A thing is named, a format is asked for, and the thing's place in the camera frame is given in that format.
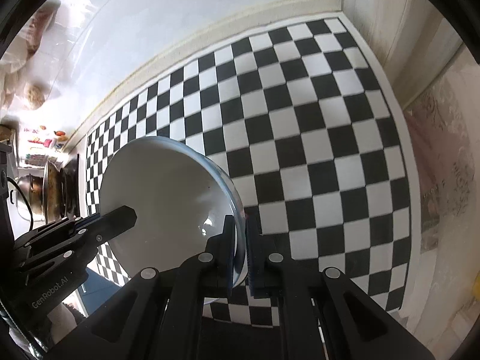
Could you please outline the gloved left hand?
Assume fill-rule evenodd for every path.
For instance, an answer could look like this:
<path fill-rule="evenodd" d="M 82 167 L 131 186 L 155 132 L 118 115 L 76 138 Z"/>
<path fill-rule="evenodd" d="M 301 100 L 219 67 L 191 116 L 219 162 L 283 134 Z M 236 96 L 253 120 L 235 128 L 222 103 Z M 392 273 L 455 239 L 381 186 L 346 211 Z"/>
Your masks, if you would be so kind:
<path fill-rule="evenodd" d="M 58 344 L 86 319 L 73 305 L 65 303 L 56 306 L 47 318 L 51 323 L 49 333 L 54 344 Z"/>

